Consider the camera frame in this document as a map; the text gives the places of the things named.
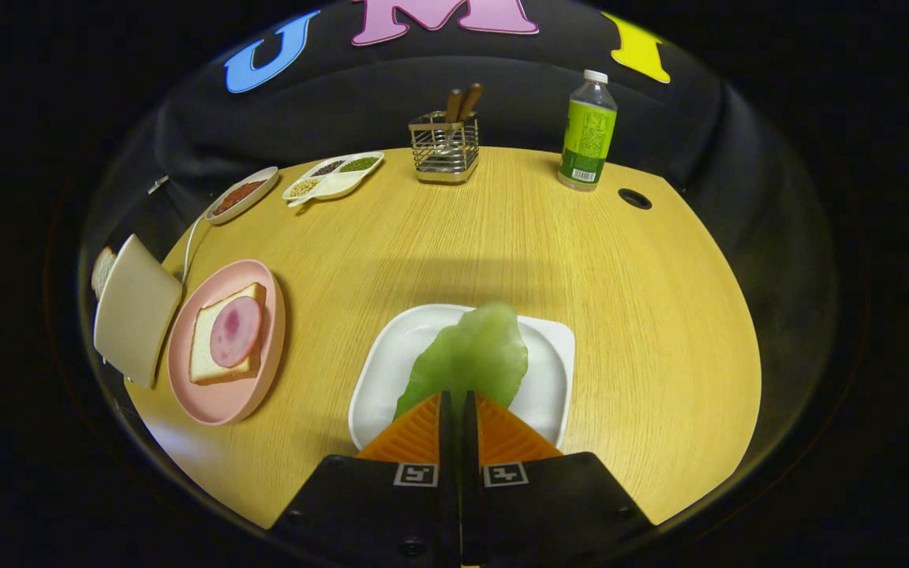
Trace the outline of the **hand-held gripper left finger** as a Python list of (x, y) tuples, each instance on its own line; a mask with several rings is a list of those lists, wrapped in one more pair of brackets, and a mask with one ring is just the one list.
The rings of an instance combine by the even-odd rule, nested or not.
[(356, 457), (324, 457), (271, 535), (307, 566), (458, 567), (452, 431), (451, 396), (429, 396)]

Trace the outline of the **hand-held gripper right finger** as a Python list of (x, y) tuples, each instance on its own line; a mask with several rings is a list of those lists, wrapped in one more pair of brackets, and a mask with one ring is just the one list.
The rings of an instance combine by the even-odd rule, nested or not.
[(565, 454), (493, 399), (462, 418), (462, 557), (482, 567), (596, 567), (653, 523), (594, 454)]

